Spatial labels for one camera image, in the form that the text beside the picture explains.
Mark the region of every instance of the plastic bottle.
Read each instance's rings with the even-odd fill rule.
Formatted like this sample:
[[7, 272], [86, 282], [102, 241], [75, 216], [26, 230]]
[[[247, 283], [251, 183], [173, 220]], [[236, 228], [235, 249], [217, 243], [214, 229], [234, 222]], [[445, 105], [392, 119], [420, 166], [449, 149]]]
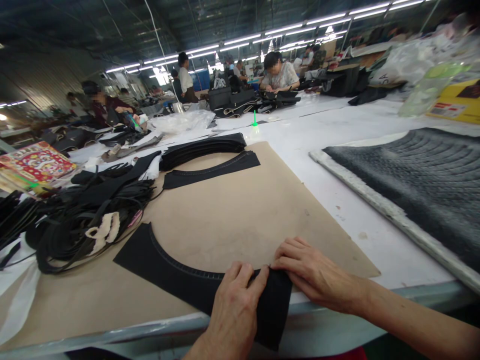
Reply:
[[430, 68], [398, 110], [398, 116], [409, 118], [425, 114], [453, 77], [468, 68], [465, 62], [460, 61], [441, 62]]

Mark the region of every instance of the gray textured mat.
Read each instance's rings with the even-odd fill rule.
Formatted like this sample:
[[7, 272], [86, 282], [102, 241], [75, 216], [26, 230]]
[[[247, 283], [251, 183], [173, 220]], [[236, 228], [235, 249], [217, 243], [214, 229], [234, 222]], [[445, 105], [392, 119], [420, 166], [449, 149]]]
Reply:
[[480, 292], [480, 137], [423, 128], [349, 145], [310, 156]]

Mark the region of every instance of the finger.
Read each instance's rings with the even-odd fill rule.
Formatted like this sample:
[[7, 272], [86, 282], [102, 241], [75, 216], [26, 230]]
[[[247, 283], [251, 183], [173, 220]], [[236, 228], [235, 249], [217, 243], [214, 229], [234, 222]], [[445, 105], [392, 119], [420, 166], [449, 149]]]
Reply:
[[302, 257], [302, 251], [289, 243], [282, 242], [278, 249], [275, 251], [275, 259], [281, 257], [288, 257], [296, 260], [300, 260]]
[[223, 280], [221, 282], [223, 283], [225, 281], [231, 283], [237, 278], [241, 268], [242, 263], [240, 261], [232, 262], [230, 268], [225, 272], [225, 275], [223, 276]]
[[265, 286], [267, 286], [267, 280], [269, 278], [270, 269], [267, 265], [263, 265], [261, 267], [260, 273], [258, 276], [253, 280], [248, 291], [253, 294], [255, 300], [258, 301], [260, 299], [260, 295], [265, 290]]
[[301, 261], [292, 259], [290, 257], [282, 256], [276, 259], [270, 268], [273, 270], [285, 270], [297, 274], [298, 276], [304, 275], [304, 266]]
[[253, 274], [254, 268], [252, 264], [245, 262], [241, 265], [240, 272], [238, 273], [235, 282], [237, 282], [242, 288], [246, 288]]
[[305, 248], [305, 246], [304, 246], [301, 242], [297, 241], [297, 238], [292, 239], [291, 237], [287, 237], [287, 238], [285, 239], [285, 243], [290, 244], [290, 245], [292, 245], [293, 247], [295, 247], [295, 248], [297, 248], [297, 249], [303, 249], [303, 248]]
[[286, 273], [290, 278], [291, 282], [295, 284], [310, 300], [313, 300], [317, 297], [318, 293], [314, 287], [312, 287], [303, 277], [298, 276], [294, 272]]
[[306, 246], [308, 248], [311, 248], [310, 244], [308, 242], [306, 242], [303, 238], [301, 238], [300, 236], [295, 236], [294, 240], [296, 240], [297, 242], [299, 242], [300, 244], [302, 244], [303, 246]]

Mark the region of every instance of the yellow box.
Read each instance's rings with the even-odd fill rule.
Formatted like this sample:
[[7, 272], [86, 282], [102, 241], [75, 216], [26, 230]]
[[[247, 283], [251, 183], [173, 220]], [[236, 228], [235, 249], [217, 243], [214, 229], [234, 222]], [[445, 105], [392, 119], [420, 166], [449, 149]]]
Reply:
[[480, 125], [480, 79], [447, 86], [427, 115]]

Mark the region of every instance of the white fabric scrap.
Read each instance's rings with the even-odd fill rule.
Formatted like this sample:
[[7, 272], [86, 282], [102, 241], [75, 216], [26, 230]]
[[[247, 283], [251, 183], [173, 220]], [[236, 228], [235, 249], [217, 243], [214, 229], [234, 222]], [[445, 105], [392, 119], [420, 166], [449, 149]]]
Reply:
[[103, 215], [100, 226], [89, 228], [85, 235], [90, 239], [95, 239], [95, 245], [88, 255], [94, 255], [105, 247], [107, 243], [112, 243], [120, 229], [120, 214], [118, 211]]

